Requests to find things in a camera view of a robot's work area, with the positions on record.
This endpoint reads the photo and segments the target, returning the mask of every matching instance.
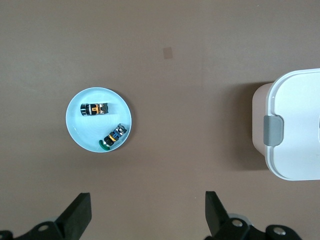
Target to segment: container lid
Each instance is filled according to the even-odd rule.
[[[273,83],[264,117],[265,159],[286,180],[320,179],[320,68]]]

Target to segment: light blue plate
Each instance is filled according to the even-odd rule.
[[[81,104],[102,104],[108,103],[108,113],[96,116],[82,116]],[[120,147],[128,138],[132,118],[126,102],[114,91],[102,87],[87,88],[70,101],[65,114],[65,122],[73,140],[84,149],[105,153]],[[127,132],[116,141],[110,150],[104,150],[99,145],[118,124],[122,124]]]

